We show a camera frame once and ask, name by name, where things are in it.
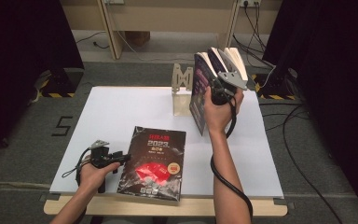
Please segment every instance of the book with red cover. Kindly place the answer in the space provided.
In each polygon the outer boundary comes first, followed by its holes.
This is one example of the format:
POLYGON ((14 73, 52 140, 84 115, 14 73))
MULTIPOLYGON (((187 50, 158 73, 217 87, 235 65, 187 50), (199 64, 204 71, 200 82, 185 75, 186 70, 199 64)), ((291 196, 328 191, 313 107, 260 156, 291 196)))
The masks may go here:
POLYGON ((117 193, 180 201, 186 132, 136 126, 117 193))

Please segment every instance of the black curtain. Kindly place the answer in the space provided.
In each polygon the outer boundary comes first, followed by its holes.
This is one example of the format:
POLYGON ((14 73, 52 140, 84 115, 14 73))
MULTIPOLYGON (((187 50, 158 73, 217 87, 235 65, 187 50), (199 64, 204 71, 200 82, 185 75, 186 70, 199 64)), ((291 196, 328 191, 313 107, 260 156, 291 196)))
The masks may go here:
POLYGON ((0 141, 47 71, 84 68, 58 0, 0 1, 0 141))

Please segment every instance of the person's left hand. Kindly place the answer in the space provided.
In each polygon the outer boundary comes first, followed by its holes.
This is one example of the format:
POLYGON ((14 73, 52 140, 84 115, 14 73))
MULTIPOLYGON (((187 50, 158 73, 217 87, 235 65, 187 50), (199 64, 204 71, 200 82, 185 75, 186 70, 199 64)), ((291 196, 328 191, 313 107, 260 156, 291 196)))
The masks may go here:
POLYGON ((97 191, 103 183, 105 177, 110 172, 116 170, 120 166, 119 162, 115 162, 98 169, 92 164, 87 163, 83 165, 80 171, 80 188, 97 191))

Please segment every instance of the red graphic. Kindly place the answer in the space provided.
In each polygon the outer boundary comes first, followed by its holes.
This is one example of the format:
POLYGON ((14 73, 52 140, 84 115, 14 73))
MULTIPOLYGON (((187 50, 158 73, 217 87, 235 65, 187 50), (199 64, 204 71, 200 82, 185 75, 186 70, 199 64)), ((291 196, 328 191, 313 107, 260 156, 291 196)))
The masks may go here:
POLYGON ((139 178, 141 178, 143 181, 146 181, 146 179, 149 177, 161 186, 164 186, 168 177, 170 177, 167 166, 156 162, 150 162, 141 165, 136 168, 135 171, 139 178))
POLYGON ((150 140, 156 140, 156 141, 170 141, 170 137, 168 135, 159 135, 159 134, 149 134, 150 140))

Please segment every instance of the white table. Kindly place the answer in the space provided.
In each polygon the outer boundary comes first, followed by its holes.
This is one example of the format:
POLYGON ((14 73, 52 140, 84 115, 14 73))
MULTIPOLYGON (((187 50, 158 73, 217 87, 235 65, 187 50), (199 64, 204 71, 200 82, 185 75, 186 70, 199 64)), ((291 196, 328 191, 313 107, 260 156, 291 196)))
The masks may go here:
MULTIPOLYGON (((146 212, 142 207, 150 208, 150 204, 139 200, 122 200, 116 195, 122 172, 120 167, 118 174, 107 176, 106 193, 91 201, 88 214, 214 216, 209 136, 200 135, 192 117, 173 115, 171 93, 171 88, 94 87, 51 185, 50 192, 62 196, 58 201, 48 200, 45 212, 57 214, 76 191, 75 174, 66 178, 62 178, 62 174, 74 168, 87 147, 101 139, 110 143, 110 152, 122 150, 127 153, 134 126, 143 126, 186 132, 181 202, 177 206, 152 204, 156 209, 147 209, 146 212)), ((255 216, 284 216, 287 213, 286 205, 274 203, 274 199, 283 199, 283 193, 258 101, 253 91, 245 91, 244 94, 237 125, 228 138, 230 150, 244 191, 254 205, 255 216)))

